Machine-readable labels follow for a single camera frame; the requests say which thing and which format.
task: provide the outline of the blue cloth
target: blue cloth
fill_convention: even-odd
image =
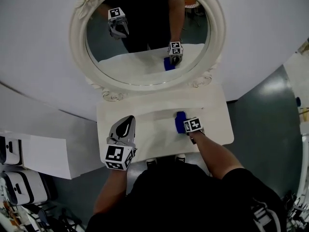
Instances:
[[[187,120],[185,112],[177,112],[175,125],[178,133],[186,133],[183,125],[185,120]]]
[[[171,71],[175,69],[175,65],[170,64],[169,57],[164,59],[164,68],[166,71]]]

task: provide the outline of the black shirt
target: black shirt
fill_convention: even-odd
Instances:
[[[167,47],[170,41],[168,0],[105,0],[126,14],[129,37],[123,39],[128,52]]]
[[[248,170],[232,170],[219,180],[196,165],[175,163],[144,171],[132,192],[109,213],[94,215],[86,231],[100,231],[100,227],[102,231],[188,227],[259,231],[251,211],[253,198],[277,214],[281,231],[285,231],[286,214],[280,198]]]

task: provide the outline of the white mirror frame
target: white mirror frame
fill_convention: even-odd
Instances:
[[[77,1],[70,22],[69,38],[71,53],[77,66],[82,70],[84,75],[93,82],[93,84],[98,87],[106,88],[108,92],[112,90],[119,92],[119,94],[126,94],[128,92],[147,94],[169,89],[183,83],[192,82],[195,78],[203,76],[204,72],[210,70],[221,54],[226,32],[223,10],[218,0],[198,0],[207,13],[211,33],[208,34],[205,46],[198,57],[189,66],[183,69],[185,73],[171,81],[156,85],[131,85],[114,80],[101,72],[93,63],[87,51],[85,41],[88,20],[103,1],[104,0]]]

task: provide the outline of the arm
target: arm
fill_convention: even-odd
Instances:
[[[198,149],[209,171],[218,179],[236,168],[243,168],[237,158],[227,148],[210,140],[200,131],[189,133],[197,143]]]
[[[106,213],[126,196],[126,171],[111,170],[94,207],[94,214]]]
[[[100,6],[97,8],[97,11],[103,18],[108,20],[108,11],[111,9],[112,9],[111,6],[103,3],[103,4],[100,4]]]
[[[169,0],[169,27],[171,42],[180,41],[184,24],[184,0]]]

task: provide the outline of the floor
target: floor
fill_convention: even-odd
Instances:
[[[296,192],[302,141],[295,97],[284,67],[278,68],[236,103],[229,104],[228,109],[235,140],[226,147],[279,196],[288,190]],[[206,170],[199,153],[188,154],[187,162]],[[144,170],[144,162],[130,166],[128,192]],[[54,177],[59,194],[56,203],[69,207],[87,224],[107,176],[108,170],[101,168],[73,180]]]

